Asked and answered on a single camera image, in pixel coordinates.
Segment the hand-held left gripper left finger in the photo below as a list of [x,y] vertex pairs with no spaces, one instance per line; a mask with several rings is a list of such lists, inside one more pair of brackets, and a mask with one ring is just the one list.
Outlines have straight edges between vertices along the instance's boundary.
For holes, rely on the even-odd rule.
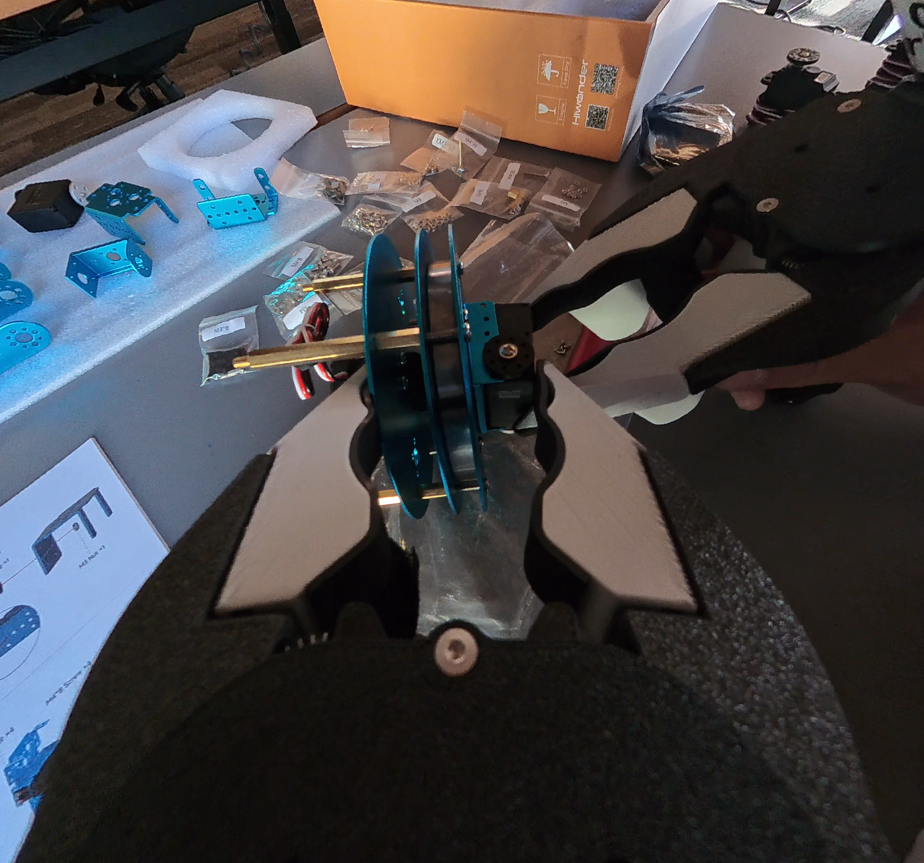
[[214,610],[334,618],[365,601],[417,616],[417,568],[391,543],[371,476],[380,457],[365,380],[347,380],[277,442]]

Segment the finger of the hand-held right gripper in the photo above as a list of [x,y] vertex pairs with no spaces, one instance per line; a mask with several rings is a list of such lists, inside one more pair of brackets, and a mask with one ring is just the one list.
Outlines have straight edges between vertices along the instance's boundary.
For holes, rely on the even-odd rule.
[[700,287],[673,320],[643,334],[650,306],[641,292],[635,280],[573,313],[598,337],[623,341],[574,375],[574,388],[556,377],[557,422],[602,421],[591,403],[611,417],[637,413],[657,425],[684,417],[700,397],[687,384],[688,369],[810,298],[782,274],[723,274]]
[[686,188],[595,235],[569,257],[529,299],[535,331],[564,313],[595,333],[637,333],[644,321],[639,298],[607,298],[627,282],[679,269],[701,238],[705,212],[722,197],[712,189],[703,201]]

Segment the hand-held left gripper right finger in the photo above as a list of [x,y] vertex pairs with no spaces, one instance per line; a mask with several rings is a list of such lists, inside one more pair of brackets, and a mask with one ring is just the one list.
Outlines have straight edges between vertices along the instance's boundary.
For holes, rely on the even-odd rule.
[[536,376],[536,593],[569,600],[591,584],[622,607],[698,613],[642,447],[554,365]]

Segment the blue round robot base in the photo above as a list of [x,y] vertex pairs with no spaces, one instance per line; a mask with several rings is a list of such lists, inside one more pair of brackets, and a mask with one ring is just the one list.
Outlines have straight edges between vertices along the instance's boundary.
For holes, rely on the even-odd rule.
[[509,430],[532,404],[533,318],[526,304],[464,303],[461,264],[448,234],[447,261],[434,259],[426,233],[415,241],[414,269],[403,269],[391,240],[376,235],[363,275],[316,280],[313,290],[363,287],[362,336],[255,351],[235,371],[357,360],[366,382],[395,493],[421,518],[429,500],[488,485],[482,436]]

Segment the person's right forearm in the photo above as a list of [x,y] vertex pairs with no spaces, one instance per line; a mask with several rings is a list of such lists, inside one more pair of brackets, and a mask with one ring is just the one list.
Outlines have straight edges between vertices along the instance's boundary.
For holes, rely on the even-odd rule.
[[852,351],[848,384],[863,384],[923,404],[923,312],[909,309],[890,330]]

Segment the person's right hand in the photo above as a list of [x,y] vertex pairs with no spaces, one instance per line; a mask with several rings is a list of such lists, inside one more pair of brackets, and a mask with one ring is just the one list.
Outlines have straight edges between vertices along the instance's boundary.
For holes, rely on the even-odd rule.
[[737,407],[756,410],[762,406],[768,392],[845,384],[853,368],[847,355],[842,354],[822,361],[739,372],[718,387],[733,396]]

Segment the black robot claw part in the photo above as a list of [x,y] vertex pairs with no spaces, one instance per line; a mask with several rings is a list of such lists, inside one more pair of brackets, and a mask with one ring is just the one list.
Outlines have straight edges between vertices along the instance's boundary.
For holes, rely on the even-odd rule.
[[746,117],[749,125],[768,125],[793,111],[834,93],[839,86],[837,74],[816,66],[821,54],[815,49],[798,47],[787,54],[787,65],[766,74],[761,83],[764,91]]

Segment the bag of dark parts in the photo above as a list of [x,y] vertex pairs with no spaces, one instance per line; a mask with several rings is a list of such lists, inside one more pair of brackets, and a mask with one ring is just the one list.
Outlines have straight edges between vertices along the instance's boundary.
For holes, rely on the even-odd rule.
[[689,102],[703,91],[702,85],[675,94],[662,91],[644,106],[637,163],[650,176],[732,141],[732,109]]

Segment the orange cardboard box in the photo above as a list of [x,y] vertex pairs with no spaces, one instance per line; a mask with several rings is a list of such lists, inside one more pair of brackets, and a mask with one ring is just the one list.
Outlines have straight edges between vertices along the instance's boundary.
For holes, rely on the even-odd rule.
[[436,125],[466,109],[505,137],[616,161],[719,0],[644,19],[410,0],[313,0],[347,99]]

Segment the white foam sheet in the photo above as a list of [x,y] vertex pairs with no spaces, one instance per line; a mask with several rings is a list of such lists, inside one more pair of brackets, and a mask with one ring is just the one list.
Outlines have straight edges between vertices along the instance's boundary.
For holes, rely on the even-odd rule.
[[75,377],[134,343],[153,329],[293,245],[339,211],[322,199],[280,199],[266,222],[224,231],[212,229],[197,208],[191,183],[148,168],[127,133],[78,153],[28,177],[68,178],[88,187],[121,180],[150,187],[179,217],[169,222],[156,207],[136,227],[153,258],[153,274],[130,270],[101,280],[96,297],[65,277],[71,252],[113,240],[97,222],[82,218],[73,228],[28,233],[7,215],[15,190],[2,190],[2,262],[33,292],[25,320],[52,335],[51,346],[1,378],[1,417],[10,418]]

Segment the black office chair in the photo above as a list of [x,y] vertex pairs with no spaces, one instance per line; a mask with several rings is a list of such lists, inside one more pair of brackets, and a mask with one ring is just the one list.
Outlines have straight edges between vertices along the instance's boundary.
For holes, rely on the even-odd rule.
[[185,97],[179,87],[166,76],[166,65],[180,53],[185,52],[194,28],[191,26],[167,37],[157,39],[130,52],[93,64],[82,71],[54,80],[34,88],[40,95],[72,95],[95,84],[97,92],[94,105],[102,105],[105,96],[102,86],[121,87],[115,103],[131,113],[139,106],[132,95],[138,92],[145,104],[144,111],[150,112],[163,106],[153,91],[156,86],[167,97],[168,103],[175,103]]

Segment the wide blue U metal bracket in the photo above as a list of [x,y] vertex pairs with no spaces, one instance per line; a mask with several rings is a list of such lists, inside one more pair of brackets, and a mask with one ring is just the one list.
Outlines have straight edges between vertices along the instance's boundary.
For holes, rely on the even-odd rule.
[[272,186],[269,176],[261,167],[256,167],[254,176],[260,183],[263,194],[238,194],[215,198],[206,183],[199,178],[193,185],[203,199],[197,206],[209,225],[216,229],[262,222],[276,214],[278,210],[278,193]]

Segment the small blue metal bracket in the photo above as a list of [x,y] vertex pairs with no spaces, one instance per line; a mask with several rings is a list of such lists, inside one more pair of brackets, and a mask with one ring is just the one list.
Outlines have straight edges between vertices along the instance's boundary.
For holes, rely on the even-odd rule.
[[123,238],[72,252],[68,257],[65,277],[95,298],[100,279],[128,271],[150,277],[153,260],[141,245]]

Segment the blue long U metal bracket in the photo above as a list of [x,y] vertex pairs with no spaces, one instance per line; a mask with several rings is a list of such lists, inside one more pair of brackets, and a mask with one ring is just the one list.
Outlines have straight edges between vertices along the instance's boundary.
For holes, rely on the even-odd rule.
[[22,314],[33,301],[32,291],[25,283],[12,278],[5,264],[0,266],[0,321],[4,322],[17,314]]
[[3,322],[0,372],[6,373],[50,346],[52,335],[34,322]]

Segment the teal multi-hole metal bracket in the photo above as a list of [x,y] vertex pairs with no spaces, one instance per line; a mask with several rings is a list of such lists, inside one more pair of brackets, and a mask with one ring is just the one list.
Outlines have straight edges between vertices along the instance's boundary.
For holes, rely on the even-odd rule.
[[126,220],[139,217],[151,205],[158,206],[171,222],[179,223],[179,218],[150,188],[126,181],[102,184],[90,192],[86,197],[85,212],[116,240],[130,240],[137,245],[145,245],[145,240]]

